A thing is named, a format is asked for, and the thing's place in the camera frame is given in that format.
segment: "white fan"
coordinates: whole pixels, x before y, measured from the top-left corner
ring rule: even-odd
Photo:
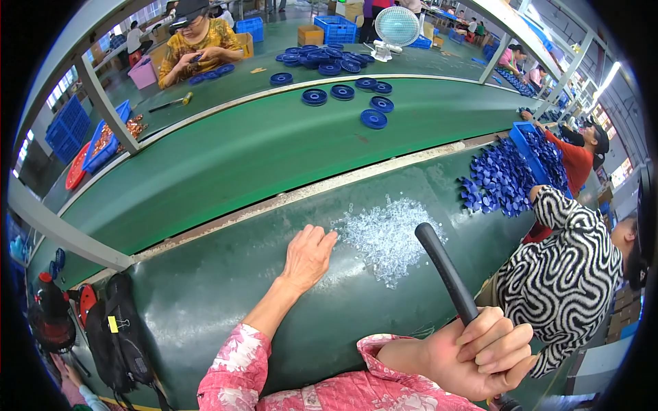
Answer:
[[[420,22],[415,14],[404,7],[388,7],[374,21],[374,29],[381,41],[374,41],[371,55],[387,62],[393,57],[391,51],[402,53],[402,46],[410,45],[420,34]]]

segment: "black and white patterned shirt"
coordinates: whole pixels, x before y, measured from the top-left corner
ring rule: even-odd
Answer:
[[[598,210],[545,186],[533,211],[553,235],[512,254],[498,271],[496,293],[505,316],[515,325],[529,323],[547,344],[530,371],[537,378],[557,369],[594,336],[623,271],[621,251]]]

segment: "yellow shirt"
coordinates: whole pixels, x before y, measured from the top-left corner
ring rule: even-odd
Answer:
[[[242,50],[242,46],[238,43],[236,34],[231,30],[225,20],[221,18],[212,18],[208,25],[208,33],[206,36],[196,44],[190,44],[183,35],[176,32],[169,41],[166,43],[167,48],[164,52],[164,59],[160,66],[160,80],[158,85],[164,88],[165,76],[178,64],[178,61],[183,55],[194,53],[198,50],[205,49],[206,47],[222,47],[227,50]],[[178,81],[190,78],[198,73],[203,73],[212,70],[223,63],[221,59],[211,59],[206,61],[197,61],[190,63],[183,69]]]

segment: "pink plastic bin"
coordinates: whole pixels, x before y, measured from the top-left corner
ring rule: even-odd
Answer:
[[[141,60],[135,64],[135,67],[131,68],[128,72],[128,75],[140,90],[147,85],[151,85],[158,81],[157,77],[155,76],[153,61],[150,60],[150,58],[151,57],[149,57],[149,55],[142,56]]]

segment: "black backpack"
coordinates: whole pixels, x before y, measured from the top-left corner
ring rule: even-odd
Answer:
[[[98,376],[112,389],[117,402],[118,396],[134,411],[125,394],[142,383],[153,388],[163,411],[173,410],[153,379],[128,274],[110,278],[105,299],[99,299],[87,313],[85,332]]]

